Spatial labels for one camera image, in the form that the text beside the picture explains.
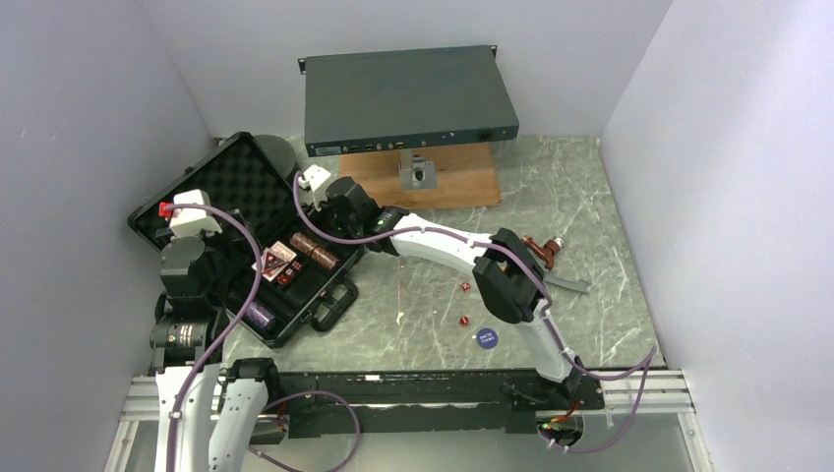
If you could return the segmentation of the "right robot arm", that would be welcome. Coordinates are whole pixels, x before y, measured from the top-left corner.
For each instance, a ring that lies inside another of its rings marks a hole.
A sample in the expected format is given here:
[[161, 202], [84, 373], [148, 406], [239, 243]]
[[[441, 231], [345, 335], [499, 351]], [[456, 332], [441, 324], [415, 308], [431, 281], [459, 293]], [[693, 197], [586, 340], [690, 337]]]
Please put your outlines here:
[[543, 379], [546, 402], [565, 408], [579, 396], [582, 373], [552, 315], [544, 272], [513, 231], [467, 232], [404, 208], [378, 206], [350, 177], [328, 184], [325, 204], [334, 229], [351, 242], [470, 273], [488, 312], [518, 330]]

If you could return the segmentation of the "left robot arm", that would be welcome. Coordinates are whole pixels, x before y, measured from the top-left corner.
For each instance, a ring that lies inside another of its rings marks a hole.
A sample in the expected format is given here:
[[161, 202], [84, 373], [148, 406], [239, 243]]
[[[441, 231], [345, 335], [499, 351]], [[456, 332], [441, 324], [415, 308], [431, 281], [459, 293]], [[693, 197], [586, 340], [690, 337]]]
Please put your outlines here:
[[238, 471], [261, 413], [283, 387], [273, 360], [244, 358], [221, 371], [230, 279], [248, 259], [240, 238], [200, 230], [162, 249], [164, 290], [150, 335], [158, 395], [157, 471]]

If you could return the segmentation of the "orange black chip stack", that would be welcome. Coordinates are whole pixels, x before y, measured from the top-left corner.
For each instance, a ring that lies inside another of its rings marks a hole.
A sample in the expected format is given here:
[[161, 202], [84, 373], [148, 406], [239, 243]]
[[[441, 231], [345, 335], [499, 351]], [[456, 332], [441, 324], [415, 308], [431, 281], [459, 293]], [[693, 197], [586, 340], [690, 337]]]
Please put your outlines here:
[[294, 233], [289, 244], [300, 254], [310, 257], [319, 248], [319, 243], [303, 232]]

